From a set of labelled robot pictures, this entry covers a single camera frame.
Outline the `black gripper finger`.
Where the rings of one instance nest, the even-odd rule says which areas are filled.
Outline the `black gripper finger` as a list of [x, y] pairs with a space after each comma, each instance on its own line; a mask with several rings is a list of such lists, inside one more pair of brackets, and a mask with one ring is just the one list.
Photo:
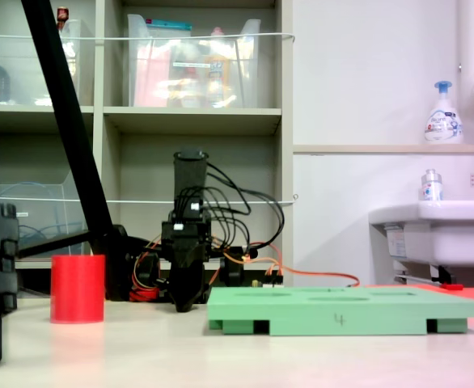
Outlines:
[[189, 312], [194, 304], [205, 302], [205, 269], [203, 264], [192, 264], [188, 268], [172, 265], [168, 280], [168, 292], [177, 312]]

